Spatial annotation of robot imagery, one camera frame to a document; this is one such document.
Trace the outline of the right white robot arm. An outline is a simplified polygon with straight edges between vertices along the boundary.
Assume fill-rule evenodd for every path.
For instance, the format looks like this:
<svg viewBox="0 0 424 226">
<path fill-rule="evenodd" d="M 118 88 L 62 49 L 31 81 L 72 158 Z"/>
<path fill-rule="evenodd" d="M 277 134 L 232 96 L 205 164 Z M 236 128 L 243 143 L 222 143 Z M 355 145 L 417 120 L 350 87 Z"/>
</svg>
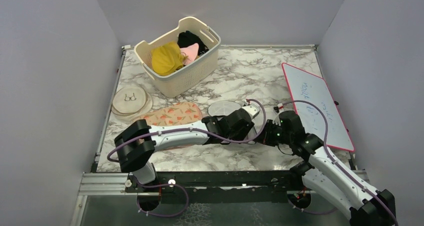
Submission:
<svg viewBox="0 0 424 226">
<path fill-rule="evenodd" d="M 370 185 L 345 166 L 320 137 L 305 131 L 294 111 L 283 111 L 276 119 L 268 119 L 256 141 L 273 147 L 288 145 L 303 160 L 290 169 L 289 185 L 296 190 L 305 186 L 315 191 L 351 226 L 396 225 L 394 195 Z"/>
</svg>

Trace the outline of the white mesh cylindrical laundry bag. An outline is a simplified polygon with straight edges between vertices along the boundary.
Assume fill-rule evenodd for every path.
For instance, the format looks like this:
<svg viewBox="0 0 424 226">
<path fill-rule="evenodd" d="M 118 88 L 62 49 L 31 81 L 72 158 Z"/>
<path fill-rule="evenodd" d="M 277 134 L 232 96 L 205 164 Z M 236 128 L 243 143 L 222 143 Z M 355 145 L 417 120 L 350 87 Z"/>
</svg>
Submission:
<svg viewBox="0 0 424 226">
<path fill-rule="evenodd" d="M 253 138 L 257 135 L 255 130 L 255 125 L 253 126 L 251 131 L 248 133 L 246 139 L 242 141 L 231 140 L 221 136 L 222 133 L 219 127 L 219 120 L 223 118 L 224 116 L 228 116 L 232 112 L 238 109 L 241 109 L 242 106 L 243 105 L 234 101 L 223 100 L 223 101 L 214 102 L 208 107 L 207 109 L 208 116 L 204 118 L 202 122 L 205 123 L 207 130 L 213 134 L 209 138 L 210 142 L 219 143 L 222 145 L 227 145 L 230 143 L 253 144 Z"/>
</svg>

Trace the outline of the yellow bra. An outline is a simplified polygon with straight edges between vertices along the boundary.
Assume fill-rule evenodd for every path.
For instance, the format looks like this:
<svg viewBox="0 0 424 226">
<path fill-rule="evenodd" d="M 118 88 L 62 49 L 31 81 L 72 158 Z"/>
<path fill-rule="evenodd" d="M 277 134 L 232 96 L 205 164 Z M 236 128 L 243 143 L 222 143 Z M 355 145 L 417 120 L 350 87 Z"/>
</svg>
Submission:
<svg viewBox="0 0 424 226">
<path fill-rule="evenodd" d="M 183 56 L 175 41 L 168 42 L 151 51 L 151 66 L 155 73 L 160 76 L 168 76 L 181 69 Z"/>
</svg>

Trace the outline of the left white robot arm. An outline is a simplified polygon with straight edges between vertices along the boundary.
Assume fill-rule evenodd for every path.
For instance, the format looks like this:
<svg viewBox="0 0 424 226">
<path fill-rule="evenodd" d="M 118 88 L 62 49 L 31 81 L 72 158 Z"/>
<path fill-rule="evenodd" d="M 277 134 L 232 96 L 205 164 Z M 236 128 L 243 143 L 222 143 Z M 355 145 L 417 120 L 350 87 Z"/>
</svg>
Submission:
<svg viewBox="0 0 424 226">
<path fill-rule="evenodd" d="M 208 116 L 174 126 L 148 125 L 145 119 L 139 119 L 114 139 L 115 149 L 107 155 L 107 159 L 117 154 L 121 172 L 135 173 L 138 185 L 149 192 L 157 186 L 155 169 L 149 163 L 154 152 L 188 145 L 247 143 L 246 137 L 259 112 L 259 109 L 248 105 L 227 116 Z"/>
</svg>

